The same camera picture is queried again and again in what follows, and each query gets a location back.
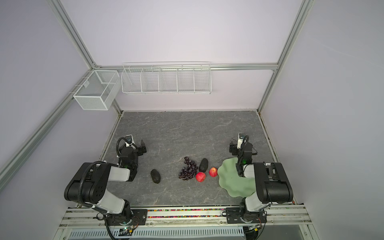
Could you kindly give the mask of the red apple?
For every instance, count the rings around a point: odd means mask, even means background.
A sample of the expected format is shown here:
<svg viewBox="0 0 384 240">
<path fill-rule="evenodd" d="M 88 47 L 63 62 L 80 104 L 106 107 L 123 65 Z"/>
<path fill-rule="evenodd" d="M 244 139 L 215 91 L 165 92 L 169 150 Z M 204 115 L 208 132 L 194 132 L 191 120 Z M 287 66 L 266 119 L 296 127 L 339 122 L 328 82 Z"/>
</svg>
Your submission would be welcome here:
<svg viewBox="0 0 384 240">
<path fill-rule="evenodd" d="M 206 174 L 205 173 L 199 172 L 199 173 L 196 174 L 196 180 L 199 183 L 202 183 L 205 179 L 206 179 Z"/>
<path fill-rule="evenodd" d="M 212 167 L 210 170 L 209 170 L 209 175 L 211 176 L 211 177 L 216 177 L 217 175 L 218 175 L 218 170 L 217 170 L 217 168 L 215 168 L 215 167 Z"/>
</svg>

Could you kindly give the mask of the dark purple grape bunch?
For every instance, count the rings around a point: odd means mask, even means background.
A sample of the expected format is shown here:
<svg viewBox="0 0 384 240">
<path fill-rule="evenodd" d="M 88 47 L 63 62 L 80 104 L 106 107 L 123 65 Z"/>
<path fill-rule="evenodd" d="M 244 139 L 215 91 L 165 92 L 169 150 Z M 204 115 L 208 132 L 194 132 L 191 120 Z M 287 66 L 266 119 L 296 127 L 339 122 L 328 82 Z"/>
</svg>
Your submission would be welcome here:
<svg viewBox="0 0 384 240">
<path fill-rule="evenodd" d="M 184 157 L 185 167 L 179 172 L 179 179 L 187 181 L 194 178 L 198 172 L 197 164 L 189 157 Z"/>
</svg>

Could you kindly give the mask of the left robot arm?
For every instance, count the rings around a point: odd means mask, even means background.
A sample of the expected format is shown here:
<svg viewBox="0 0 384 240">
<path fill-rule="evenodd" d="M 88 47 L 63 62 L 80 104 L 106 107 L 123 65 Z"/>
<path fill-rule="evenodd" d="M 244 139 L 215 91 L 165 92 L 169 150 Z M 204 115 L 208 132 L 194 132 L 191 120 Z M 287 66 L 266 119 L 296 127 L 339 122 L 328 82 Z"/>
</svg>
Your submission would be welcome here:
<svg viewBox="0 0 384 240">
<path fill-rule="evenodd" d="M 147 213 L 132 210 L 129 201 L 107 190 L 108 182 L 132 182 L 137 173 L 139 156 L 147 152 L 144 141 L 135 144 L 133 136 L 118 139 L 116 144 L 118 163 L 103 161 L 84 163 L 67 185 L 64 197 L 67 201 L 91 208 L 103 215 L 111 226 L 144 225 Z"/>
</svg>

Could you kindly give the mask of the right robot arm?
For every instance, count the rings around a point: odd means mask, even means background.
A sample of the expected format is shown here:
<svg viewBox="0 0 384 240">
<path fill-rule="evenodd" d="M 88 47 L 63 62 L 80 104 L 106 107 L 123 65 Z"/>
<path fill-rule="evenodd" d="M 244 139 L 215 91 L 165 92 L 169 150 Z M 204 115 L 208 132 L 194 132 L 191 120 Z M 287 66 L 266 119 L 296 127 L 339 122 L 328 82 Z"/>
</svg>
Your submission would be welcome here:
<svg viewBox="0 0 384 240">
<path fill-rule="evenodd" d="M 256 149 L 249 142 L 249 136 L 239 133 L 232 141 L 229 152 L 237 156 L 236 170 L 239 177 L 250 178 L 255 182 L 256 191 L 243 198 L 237 212 L 244 223 L 265 223 L 266 208 L 277 204 L 294 202 L 294 193 L 281 163 L 254 163 Z"/>
</svg>

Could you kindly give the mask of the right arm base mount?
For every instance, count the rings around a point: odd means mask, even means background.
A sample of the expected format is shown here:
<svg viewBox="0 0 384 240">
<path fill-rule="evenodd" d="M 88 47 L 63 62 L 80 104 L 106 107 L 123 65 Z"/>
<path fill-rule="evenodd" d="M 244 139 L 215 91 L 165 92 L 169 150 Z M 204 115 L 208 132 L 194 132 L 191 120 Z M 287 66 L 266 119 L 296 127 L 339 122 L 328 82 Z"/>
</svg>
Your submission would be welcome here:
<svg viewBox="0 0 384 240">
<path fill-rule="evenodd" d="M 228 224 L 264 224 L 267 222 L 266 212 L 249 212 L 247 210 L 237 208 L 226 208 L 222 212 Z"/>
</svg>

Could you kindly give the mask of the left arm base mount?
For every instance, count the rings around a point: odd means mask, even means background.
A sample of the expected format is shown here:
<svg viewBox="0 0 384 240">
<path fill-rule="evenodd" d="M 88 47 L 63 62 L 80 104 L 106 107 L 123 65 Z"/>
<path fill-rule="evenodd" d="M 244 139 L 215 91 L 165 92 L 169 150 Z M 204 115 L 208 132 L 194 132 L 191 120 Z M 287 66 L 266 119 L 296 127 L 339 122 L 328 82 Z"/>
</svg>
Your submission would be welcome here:
<svg viewBox="0 0 384 240">
<path fill-rule="evenodd" d="M 123 214 L 107 215 L 109 226 L 142 226 L 146 224 L 148 209 L 133 209 L 128 216 Z"/>
</svg>

